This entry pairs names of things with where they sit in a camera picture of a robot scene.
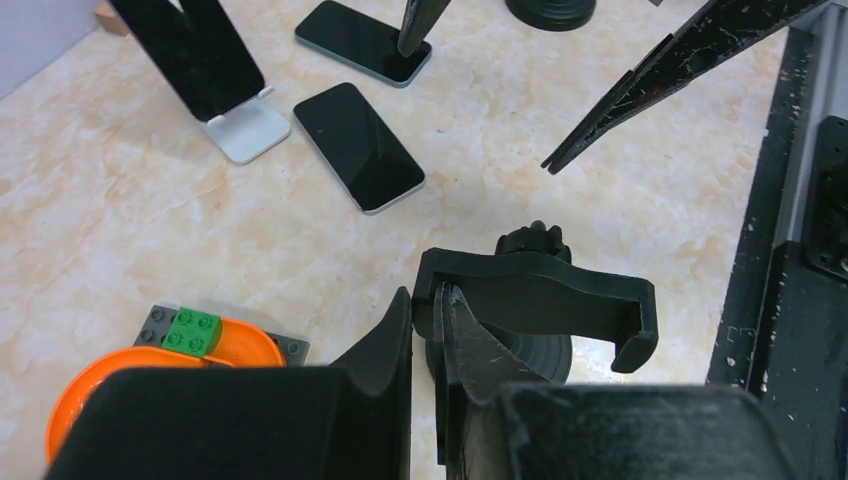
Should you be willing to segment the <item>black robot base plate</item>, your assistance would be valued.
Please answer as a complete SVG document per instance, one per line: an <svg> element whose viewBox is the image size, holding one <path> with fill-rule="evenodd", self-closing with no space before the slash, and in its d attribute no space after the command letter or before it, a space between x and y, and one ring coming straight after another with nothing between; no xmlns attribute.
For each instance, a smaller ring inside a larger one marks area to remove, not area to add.
<svg viewBox="0 0 848 480"><path fill-rule="evenodd" d="M847 283L778 232L813 36L790 30L706 381L758 398L800 479L847 476Z"/></svg>

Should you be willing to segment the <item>dark green-edged smartphone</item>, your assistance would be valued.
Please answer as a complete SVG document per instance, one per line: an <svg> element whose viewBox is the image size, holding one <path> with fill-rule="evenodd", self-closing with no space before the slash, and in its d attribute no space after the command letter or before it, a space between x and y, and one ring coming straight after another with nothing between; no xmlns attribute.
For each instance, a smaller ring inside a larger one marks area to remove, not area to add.
<svg viewBox="0 0 848 480"><path fill-rule="evenodd" d="M301 44L396 88L408 86L432 55L424 42L409 57L400 31L336 1L317 5L294 31Z"/></svg>

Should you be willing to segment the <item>purple smartphone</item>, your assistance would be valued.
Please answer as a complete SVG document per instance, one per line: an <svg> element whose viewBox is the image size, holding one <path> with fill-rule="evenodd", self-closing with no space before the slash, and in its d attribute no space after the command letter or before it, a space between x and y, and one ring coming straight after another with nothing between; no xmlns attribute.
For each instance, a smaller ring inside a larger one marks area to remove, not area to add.
<svg viewBox="0 0 848 480"><path fill-rule="evenodd" d="M223 115L266 87L220 2L113 0L111 6L196 120Z"/></svg>

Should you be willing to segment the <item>silver metal phone stand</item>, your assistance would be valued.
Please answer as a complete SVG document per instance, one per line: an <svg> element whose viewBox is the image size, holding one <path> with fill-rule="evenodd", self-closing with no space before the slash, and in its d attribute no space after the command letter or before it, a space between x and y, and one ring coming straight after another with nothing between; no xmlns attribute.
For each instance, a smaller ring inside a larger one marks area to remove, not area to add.
<svg viewBox="0 0 848 480"><path fill-rule="evenodd" d="M290 135L290 122L267 100L274 91L265 86L256 96L201 123L207 137L234 164L252 162Z"/></svg>

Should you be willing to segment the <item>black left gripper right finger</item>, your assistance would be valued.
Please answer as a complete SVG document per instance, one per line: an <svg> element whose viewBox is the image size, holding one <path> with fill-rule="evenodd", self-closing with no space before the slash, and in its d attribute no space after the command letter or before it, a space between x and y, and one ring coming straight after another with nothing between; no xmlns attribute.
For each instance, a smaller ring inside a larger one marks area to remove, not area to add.
<svg viewBox="0 0 848 480"><path fill-rule="evenodd" d="M501 345L462 291L434 320L438 460L450 479L792 479L758 402L733 387L556 385Z"/></svg>

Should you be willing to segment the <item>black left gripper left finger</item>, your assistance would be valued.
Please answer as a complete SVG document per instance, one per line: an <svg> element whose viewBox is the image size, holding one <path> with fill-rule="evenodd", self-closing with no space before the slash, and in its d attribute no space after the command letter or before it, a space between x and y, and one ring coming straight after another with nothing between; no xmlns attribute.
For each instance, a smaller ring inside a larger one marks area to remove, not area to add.
<svg viewBox="0 0 848 480"><path fill-rule="evenodd" d="M411 298L325 366L133 368L85 403L49 479L406 479Z"/></svg>

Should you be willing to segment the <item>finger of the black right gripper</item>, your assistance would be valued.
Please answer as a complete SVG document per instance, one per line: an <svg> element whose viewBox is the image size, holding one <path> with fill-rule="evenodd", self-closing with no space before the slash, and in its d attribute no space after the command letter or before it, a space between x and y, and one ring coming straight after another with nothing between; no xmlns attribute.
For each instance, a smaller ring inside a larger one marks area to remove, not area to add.
<svg viewBox="0 0 848 480"><path fill-rule="evenodd" d="M815 0L711 0L627 71L541 163L554 175L609 130L822 6Z"/></svg>
<svg viewBox="0 0 848 480"><path fill-rule="evenodd" d="M401 55L410 57L416 51L450 3L450 0L406 1L397 41Z"/></svg>

